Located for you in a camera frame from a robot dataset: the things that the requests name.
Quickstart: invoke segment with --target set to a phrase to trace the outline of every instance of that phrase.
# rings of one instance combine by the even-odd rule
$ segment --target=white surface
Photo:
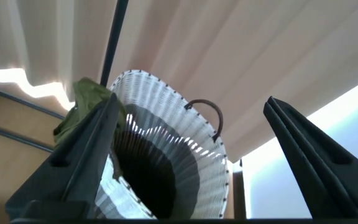
[[[358,86],[308,117],[358,158]],[[310,218],[277,139],[243,157],[247,218]]]

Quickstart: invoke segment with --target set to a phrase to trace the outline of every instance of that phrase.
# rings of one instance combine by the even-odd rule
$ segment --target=curtain
[[[81,77],[99,81],[115,5],[0,0],[0,69],[68,93]],[[273,137],[262,114],[270,95],[309,115],[358,85],[358,0],[129,0],[109,84],[129,69],[215,102],[236,161]],[[218,126],[213,110],[197,109]]]

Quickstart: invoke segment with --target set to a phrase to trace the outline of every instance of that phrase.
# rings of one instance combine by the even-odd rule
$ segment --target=sunlight
[[[318,128],[327,131],[344,121],[358,109],[358,86],[336,98],[307,118]],[[266,165],[285,158],[277,138],[273,138],[242,158],[247,218],[251,212],[251,182]]]
[[[0,83],[16,83],[20,89],[33,98],[54,96],[66,110],[70,110],[75,102],[69,102],[62,83],[52,82],[39,86],[30,85],[25,71],[21,68],[0,70]]]

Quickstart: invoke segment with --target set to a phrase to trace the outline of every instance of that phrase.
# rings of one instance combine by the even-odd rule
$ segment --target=olive green garment
[[[82,119],[101,101],[106,100],[112,94],[110,90],[89,78],[82,78],[73,84],[76,104],[68,112],[65,119],[53,130],[55,149],[78,126]],[[126,110],[119,101],[119,114],[117,124],[125,126]]]

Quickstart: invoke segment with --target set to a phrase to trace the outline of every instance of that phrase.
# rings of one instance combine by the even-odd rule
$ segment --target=white wicker basket
[[[123,177],[118,180],[111,178],[112,161],[108,159],[100,186],[105,189],[98,192],[95,200],[101,210],[99,214],[103,214],[101,217],[161,218],[163,214],[163,218],[172,219],[223,218],[229,174],[226,151],[219,133],[216,134],[194,108],[185,108],[188,102],[179,93],[145,71],[122,73],[110,90],[115,92],[128,112],[126,131],[116,137],[114,150],[123,177],[132,184],[134,191]],[[145,171],[144,162],[152,163],[153,169],[159,173],[157,179],[147,172],[142,173]],[[140,173],[139,180],[134,179],[134,175]],[[170,190],[165,194],[164,189],[156,189],[156,181],[167,184]],[[148,190],[154,193],[145,195],[141,192],[147,187],[151,187]],[[172,196],[172,192],[175,196],[170,204],[167,198]],[[172,210],[167,217],[169,206]]]

